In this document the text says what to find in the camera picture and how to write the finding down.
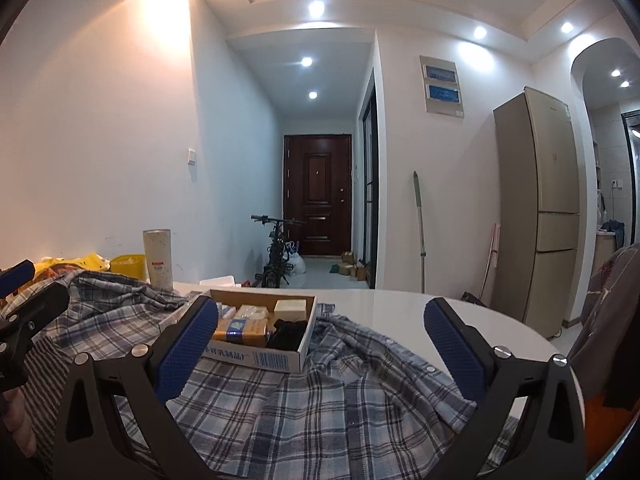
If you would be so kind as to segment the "person's left hand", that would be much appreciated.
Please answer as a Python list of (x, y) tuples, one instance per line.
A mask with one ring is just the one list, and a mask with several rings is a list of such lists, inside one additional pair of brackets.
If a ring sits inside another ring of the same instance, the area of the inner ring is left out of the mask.
[(20, 388), (3, 393), (6, 408), (2, 411), (2, 422), (6, 424), (14, 442), (27, 458), (35, 455), (37, 442), (32, 419), (26, 411), (24, 394)]

